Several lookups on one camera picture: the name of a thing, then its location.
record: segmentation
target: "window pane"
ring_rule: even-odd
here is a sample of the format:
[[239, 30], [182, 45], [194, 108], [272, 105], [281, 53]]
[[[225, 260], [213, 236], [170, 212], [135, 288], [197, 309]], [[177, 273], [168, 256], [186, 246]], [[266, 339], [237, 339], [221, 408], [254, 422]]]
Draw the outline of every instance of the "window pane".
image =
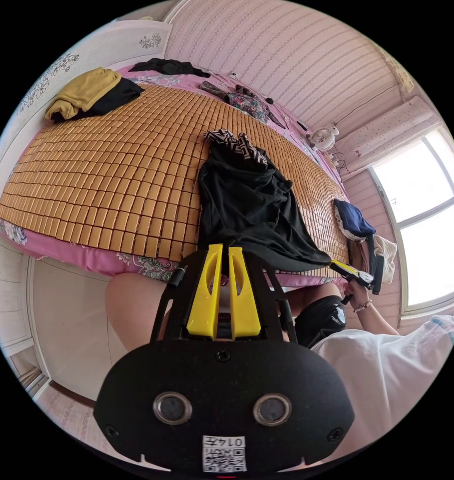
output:
[[454, 206], [401, 230], [407, 257], [408, 303], [454, 292]]
[[450, 148], [450, 145], [448, 145], [444, 136], [438, 130], [426, 135], [426, 139], [442, 159], [454, 185], [454, 152]]
[[374, 167], [397, 222], [430, 210], [453, 197], [442, 169], [421, 141]]

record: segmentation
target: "leg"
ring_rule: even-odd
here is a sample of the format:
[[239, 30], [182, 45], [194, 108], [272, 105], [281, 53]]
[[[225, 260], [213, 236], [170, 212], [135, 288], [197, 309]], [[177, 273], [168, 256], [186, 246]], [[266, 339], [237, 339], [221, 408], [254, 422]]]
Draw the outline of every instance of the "leg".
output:
[[128, 351], [149, 343], [164, 289], [165, 284], [160, 280], [136, 273], [121, 273], [108, 283], [105, 291], [107, 317]]
[[324, 285], [305, 286], [290, 290], [286, 293], [292, 316], [297, 317], [308, 305], [318, 299], [336, 295], [341, 297], [340, 290], [334, 283], [325, 283]]
[[287, 293], [287, 298], [292, 316], [296, 317], [295, 332], [299, 344], [311, 348], [345, 328], [342, 298], [333, 283], [293, 290]]

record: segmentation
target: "bamboo sleeping mat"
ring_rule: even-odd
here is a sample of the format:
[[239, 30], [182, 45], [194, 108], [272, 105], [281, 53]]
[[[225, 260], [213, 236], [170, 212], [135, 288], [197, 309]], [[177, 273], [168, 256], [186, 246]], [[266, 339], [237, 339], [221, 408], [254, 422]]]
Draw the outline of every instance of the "bamboo sleeping mat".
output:
[[[210, 141], [245, 132], [289, 180], [314, 242], [348, 261], [332, 200], [333, 180], [273, 129], [190, 91], [143, 85], [139, 99], [98, 117], [45, 127], [20, 158], [0, 199], [0, 218], [86, 246], [179, 261], [196, 249], [197, 173]], [[336, 277], [329, 268], [307, 275]]]

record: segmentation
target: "bracelet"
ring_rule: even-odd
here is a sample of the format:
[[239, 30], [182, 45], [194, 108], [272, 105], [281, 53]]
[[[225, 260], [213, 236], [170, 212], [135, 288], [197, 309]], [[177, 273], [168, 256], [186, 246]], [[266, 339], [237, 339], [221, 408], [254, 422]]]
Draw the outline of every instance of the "bracelet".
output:
[[354, 309], [353, 313], [356, 314], [357, 312], [361, 312], [362, 310], [365, 310], [366, 308], [368, 308], [371, 304], [372, 304], [372, 301], [368, 300], [367, 303], [364, 303], [363, 305], [360, 305], [358, 308]]

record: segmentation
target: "small fan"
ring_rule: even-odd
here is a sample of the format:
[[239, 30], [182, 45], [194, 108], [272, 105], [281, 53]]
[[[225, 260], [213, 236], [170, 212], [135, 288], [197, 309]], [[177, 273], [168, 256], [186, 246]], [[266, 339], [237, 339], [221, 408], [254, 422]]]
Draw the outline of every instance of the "small fan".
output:
[[306, 135], [309, 141], [310, 148], [314, 151], [321, 150], [322, 152], [329, 150], [335, 145], [335, 135], [338, 135], [336, 126], [319, 128], [310, 135]]

